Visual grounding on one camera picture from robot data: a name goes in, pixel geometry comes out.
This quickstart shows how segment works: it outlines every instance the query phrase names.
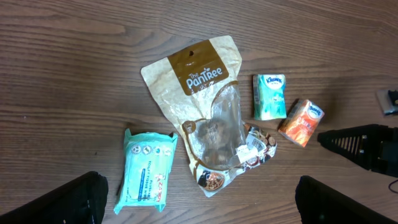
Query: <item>dried food in pouch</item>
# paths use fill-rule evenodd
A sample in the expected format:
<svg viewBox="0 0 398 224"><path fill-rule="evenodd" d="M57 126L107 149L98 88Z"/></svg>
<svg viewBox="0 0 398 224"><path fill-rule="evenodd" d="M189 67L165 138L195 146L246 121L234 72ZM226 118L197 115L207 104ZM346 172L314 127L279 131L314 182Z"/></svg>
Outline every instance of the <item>dried food in pouch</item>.
<svg viewBox="0 0 398 224"><path fill-rule="evenodd" d="M274 137L254 124L243 125L249 151L245 154L244 162L229 170L212 170L201 164L196 168L195 179L208 197L231 183L236 176L264 164L275 156L277 142Z"/></svg>
<svg viewBox="0 0 398 224"><path fill-rule="evenodd" d="M241 62L232 38L223 36L191 45L141 70L151 95L184 139L195 180L210 172L204 175L209 179L206 187L200 184L208 197L230 183L231 169L252 156L239 105Z"/></svg>
<svg viewBox="0 0 398 224"><path fill-rule="evenodd" d="M309 100L300 100L279 128L292 142L305 147L325 113Z"/></svg>
<svg viewBox="0 0 398 224"><path fill-rule="evenodd" d="M171 172L178 136L142 133L124 135L124 179L114 212L123 206L154 206L162 211L166 205L167 181Z"/></svg>

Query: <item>brown label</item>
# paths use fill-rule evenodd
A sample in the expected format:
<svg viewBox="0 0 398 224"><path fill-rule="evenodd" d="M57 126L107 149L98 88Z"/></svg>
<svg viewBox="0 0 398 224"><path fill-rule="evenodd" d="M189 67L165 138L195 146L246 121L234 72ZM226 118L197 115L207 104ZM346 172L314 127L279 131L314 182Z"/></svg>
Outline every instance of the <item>brown label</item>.
<svg viewBox="0 0 398 224"><path fill-rule="evenodd" d="M188 96L228 78L229 73L209 40L191 45L168 57Z"/></svg>
<svg viewBox="0 0 398 224"><path fill-rule="evenodd" d="M194 133L195 130L197 129L197 125L195 124L194 121L186 121L182 124L182 129L187 133L191 134Z"/></svg>

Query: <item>mint green tissue pack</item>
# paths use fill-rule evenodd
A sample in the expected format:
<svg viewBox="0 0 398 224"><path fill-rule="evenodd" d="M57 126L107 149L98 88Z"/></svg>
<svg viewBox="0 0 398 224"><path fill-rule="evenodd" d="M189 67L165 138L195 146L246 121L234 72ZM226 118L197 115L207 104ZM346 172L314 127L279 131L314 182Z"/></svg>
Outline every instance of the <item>mint green tissue pack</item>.
<svg viewBox="0 0 398 224"><path fill-rule="evenodd" d="M285 86L286 79L282 74L253 76L254 119L286 118Z"/></svg>
<svg viewBox="0 0 398 224"><path fill-rule="evenodd" d="M167 182L172 170L178 136L124 133L124 180L114 207L118 214L123 206L154 206L161 212L166 206Z"/></svg>

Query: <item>small device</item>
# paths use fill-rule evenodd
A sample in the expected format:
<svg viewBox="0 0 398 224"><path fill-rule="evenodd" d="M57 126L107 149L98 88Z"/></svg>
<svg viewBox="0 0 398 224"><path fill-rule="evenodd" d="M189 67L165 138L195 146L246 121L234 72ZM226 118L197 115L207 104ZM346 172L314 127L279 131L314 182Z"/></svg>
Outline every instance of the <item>small device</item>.
<svg viewBox="0 0 398 224"><path fill-rule="evenodd" d="M398 91L379 90L376 92L381 110L385 116L398 114Z"/></svg>

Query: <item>small food packet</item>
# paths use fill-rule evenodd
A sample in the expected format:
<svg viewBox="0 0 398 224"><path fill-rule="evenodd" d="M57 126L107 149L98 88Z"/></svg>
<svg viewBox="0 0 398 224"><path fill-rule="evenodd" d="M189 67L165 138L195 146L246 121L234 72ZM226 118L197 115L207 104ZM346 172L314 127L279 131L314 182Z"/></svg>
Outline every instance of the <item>small food packet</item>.
<svg viewBox="0 0 398 224"><path fill-rule="evenodd" d="M178 136L158 133L124 135L124 180L114 212L123 206L166 206L167 181L172 169Z"/></svg>
<svg viewBox="0 0 398 224"><path fill-rule="evenodd" d="M254 119L286 118L285 84L285 75L253 76Z"/></svg>
<svg viewBox="0 0 398 224"><path fill-rule="evenodd" d="M260 127L254 124L244 124L246 134L246 144L248 148L256 148L257 154L255 157L247 160L245 166L252 169L257 167L270 158L274 157L277 147L277 142L270 134L265 133Z"/></svg>
<svg viewBox="0 0 398 224"><path fill-rule="evenodd" d="M324 112L309 100L300 100L279 128L280 132L292 142L305 147Z"/></svg>

